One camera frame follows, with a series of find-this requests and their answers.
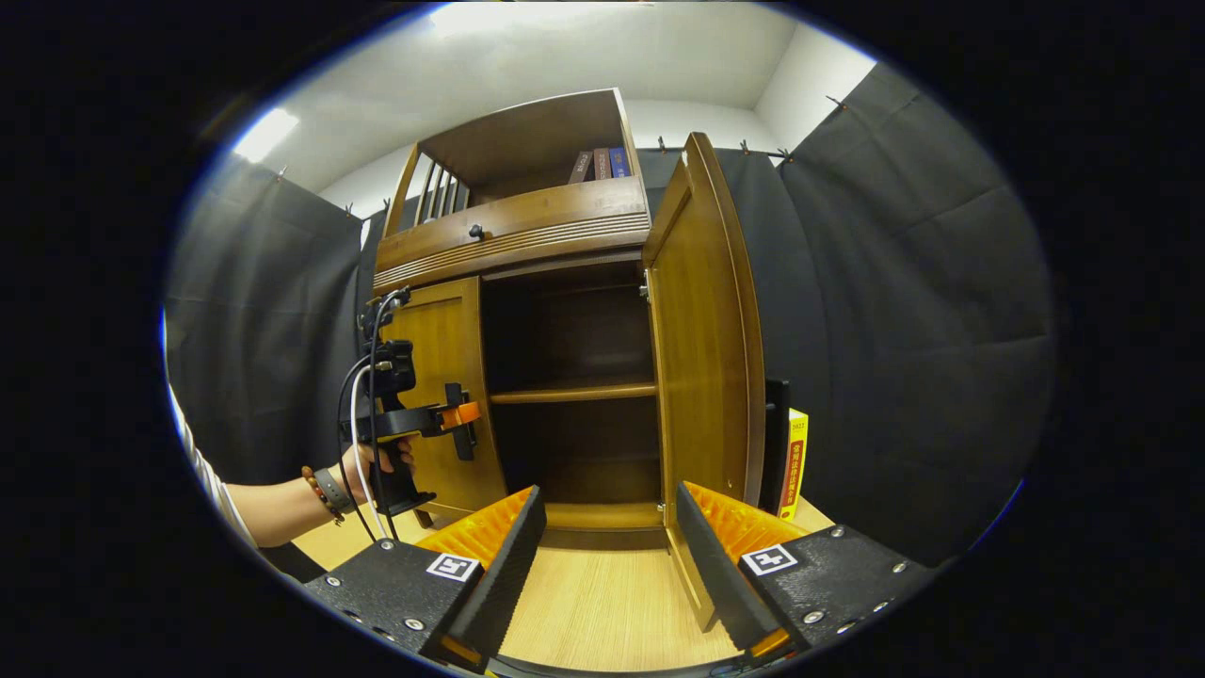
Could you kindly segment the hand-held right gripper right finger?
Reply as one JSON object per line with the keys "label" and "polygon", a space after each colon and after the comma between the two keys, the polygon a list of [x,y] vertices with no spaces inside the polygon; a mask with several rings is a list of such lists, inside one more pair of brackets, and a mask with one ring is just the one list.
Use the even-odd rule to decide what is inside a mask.
{"label": "hand-held right gripper right finger", "polygon": [[928,585],[937,570],[856,527],[809,532],[696,482],[676,520],[715,614],[750,660],[825,652]]}

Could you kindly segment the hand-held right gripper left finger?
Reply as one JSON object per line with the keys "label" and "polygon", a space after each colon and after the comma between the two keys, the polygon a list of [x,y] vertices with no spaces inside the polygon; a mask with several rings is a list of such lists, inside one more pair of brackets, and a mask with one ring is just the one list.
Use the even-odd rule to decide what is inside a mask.
{"label": "hand-held right gripper left finger", "polygon": [[482,672],[500,652],[546,524],[533,485],[418,543],[376,541],[304,589],[401,652]]}

